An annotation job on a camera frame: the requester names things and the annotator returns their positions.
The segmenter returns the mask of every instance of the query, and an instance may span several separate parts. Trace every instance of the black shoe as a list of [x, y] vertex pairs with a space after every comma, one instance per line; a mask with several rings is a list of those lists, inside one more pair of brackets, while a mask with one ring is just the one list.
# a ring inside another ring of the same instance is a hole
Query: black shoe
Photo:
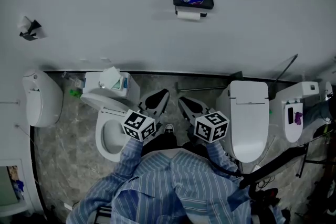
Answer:
[[175, 135], [174, 126], [172, 124], [167, 124], [164, 128], [164, 134], [172, 134]]

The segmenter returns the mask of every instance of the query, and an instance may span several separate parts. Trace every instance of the striped shirt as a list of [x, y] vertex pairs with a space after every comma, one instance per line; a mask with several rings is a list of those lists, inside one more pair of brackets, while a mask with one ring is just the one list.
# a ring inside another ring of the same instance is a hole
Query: striped shirt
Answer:
[[[235, 172], [237, 166], [219, 142], [207, 144], [209, 157]], [[186, 151], [141, 159], [142, 143], [130, 139], [110, 175], [96, 182], [70, 213], [67, 224], [88, 223], [99, 207], [111, 206], [111, 223], [251, 223], [248, 188], [240, 178], [218, 171], [208, 160]], [[275, 207], [277, 223], [283, 223]]]

